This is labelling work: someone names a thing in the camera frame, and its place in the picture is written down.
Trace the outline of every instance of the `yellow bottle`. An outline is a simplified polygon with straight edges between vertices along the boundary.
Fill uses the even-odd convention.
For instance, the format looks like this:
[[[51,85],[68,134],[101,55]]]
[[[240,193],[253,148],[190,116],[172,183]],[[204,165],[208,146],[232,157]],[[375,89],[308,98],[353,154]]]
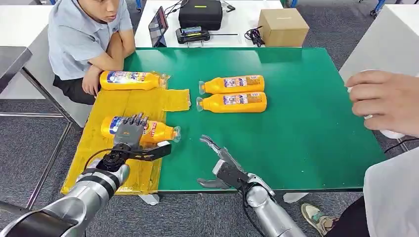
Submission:
[[[113,138],[123,118],[122,116],[106,117],[101,126],[102,135],[107,138]],[[158,143],[172,140],[179,142],[180,136],[179,126],[169,127],[162,122],[148,121],[140,141]]]
[[[100,86],[105,90],[151,90],[166,88],[169,75],[156,72],[110,72],[100,75]]]
[[[248,75],[231,78],[214,78],[199,82],[199,93],[226,94],[239,92],[263,91],[265,80],[261,75]]]
[[[197,98],[198,111],[214,113],[260,113],[266,110],[266,95],[263,92],[215,94],[209,98]]]

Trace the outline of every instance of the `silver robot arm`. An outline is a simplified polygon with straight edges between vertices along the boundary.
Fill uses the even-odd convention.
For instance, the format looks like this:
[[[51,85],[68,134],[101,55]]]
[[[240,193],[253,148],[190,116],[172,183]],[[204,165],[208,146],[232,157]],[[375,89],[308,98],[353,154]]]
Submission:
[[[273,199],[273,190],[257,175],[246,173],[233,159],[226,148],[220,148],[208,136],[202,135],[202,142],[207,143],[218,155],[219,161],[212,170],[215,180],[198,179],[205,188],[228,189],[233,187],[242,193],[243,208],[249,217],[246,206],[255,211],[263,231],[250,219],[263,237],[306,237],[288,213]]]
[[[80,237],[98,210],[105,206],[127,180],[127,159],[152,161],[170,154],[169,142],[143,150],[139,140],[147,124],[142,114],[125,118],[119,126],[114,147],[102,159],[95,159],[77,178],[65,197],[41,210],[31,211],[7,225],[0,237]],[[99,152],[92,155],[87,163]]]

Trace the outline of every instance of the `pant leg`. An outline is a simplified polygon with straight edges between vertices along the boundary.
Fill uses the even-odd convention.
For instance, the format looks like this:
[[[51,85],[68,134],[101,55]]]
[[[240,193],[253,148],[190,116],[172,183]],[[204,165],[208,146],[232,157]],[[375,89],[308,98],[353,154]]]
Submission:
[[[325,237],[370,237],[364,197],[351,204]]]
[[[63,91],[63,94],[71,101],[80,104],[93,105],[95,98],[93,95],[83,91],[82,82],[83,78],[61,80],[59,76],[55,75],[53,85],[60,88]]]

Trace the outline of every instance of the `sneaker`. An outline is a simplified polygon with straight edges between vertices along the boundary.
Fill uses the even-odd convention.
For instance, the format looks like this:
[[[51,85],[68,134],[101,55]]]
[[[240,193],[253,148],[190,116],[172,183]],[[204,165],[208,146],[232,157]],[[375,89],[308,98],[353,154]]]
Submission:
[[[335,226],[336,221],[339,220],[338,218],[324,215],[320,209],[307,203],[301,206],[301,213],[321,236],[325,236]]]

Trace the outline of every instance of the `green tabletop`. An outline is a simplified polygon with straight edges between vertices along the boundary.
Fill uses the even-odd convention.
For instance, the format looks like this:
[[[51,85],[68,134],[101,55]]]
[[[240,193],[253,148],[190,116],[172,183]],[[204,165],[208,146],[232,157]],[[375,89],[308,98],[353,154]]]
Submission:
[[[180,126],[182,138],[163,158],[159,191],[208,191],[196,179],[213,179],[218,157],[201,134],[275,190],[359,189],[366,169],[385,160],[364,119],[352,114],[324,48],[142,48],[125,70],[167,73],[170,89],[190,89],[190,110],[167,113],[166,124]],[[196,110],[198,81],[258,74],[265,77],[265,112]]]

